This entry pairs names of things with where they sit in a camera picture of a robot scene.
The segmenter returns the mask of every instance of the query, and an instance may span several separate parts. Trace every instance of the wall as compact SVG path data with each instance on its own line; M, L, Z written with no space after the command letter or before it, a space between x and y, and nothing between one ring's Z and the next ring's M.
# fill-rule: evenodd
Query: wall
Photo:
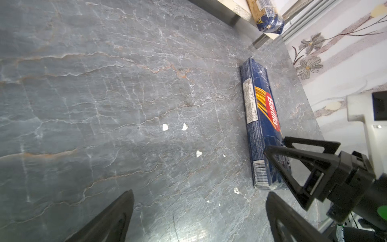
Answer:
M343 0L287 43L324 138L340 150L367 154L363 124L347 121L346 96L387 90L386 15L386 0Z

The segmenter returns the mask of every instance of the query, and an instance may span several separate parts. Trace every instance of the green circle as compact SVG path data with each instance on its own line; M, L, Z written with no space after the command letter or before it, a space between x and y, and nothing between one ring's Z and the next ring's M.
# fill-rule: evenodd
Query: green circle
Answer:
M387 220L387 206L380 206L378 208L378 214L380 217L382 217L384 220Z

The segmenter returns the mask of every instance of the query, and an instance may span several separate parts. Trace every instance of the white speck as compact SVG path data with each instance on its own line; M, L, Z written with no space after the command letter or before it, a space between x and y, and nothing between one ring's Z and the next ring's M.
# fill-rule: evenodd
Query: white speck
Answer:
M188 129L188 126L187 126L187 124L183 124L182 131L185 131L185 130L187 130L187 129Z
M237 187L234 187L234 192L235 192L236 194L241 194L241 192L239 191L239 189L238 189Z

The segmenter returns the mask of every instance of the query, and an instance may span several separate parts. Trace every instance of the white fragment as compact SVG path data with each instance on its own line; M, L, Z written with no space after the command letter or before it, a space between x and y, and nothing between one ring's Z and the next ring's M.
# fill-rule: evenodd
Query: white fragment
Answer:
M234 187L234 192L235 192L236 194L241 194L241 192L239 191L239 189L238 189L237 187Z
M182 131L185 131L185 130L187 130L187 129L188 129L188 126L187 126L187 124L183 124Z
M163 124L163 131L168 130L168 124Z

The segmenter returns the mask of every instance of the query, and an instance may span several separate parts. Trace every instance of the nutrition label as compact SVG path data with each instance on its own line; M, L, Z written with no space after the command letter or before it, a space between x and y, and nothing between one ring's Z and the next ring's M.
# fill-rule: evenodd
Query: nutrition label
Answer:
M255 105L255 92L251 77L243 82L243 94L245 96L246 119L249 124L258 120L257 106Z

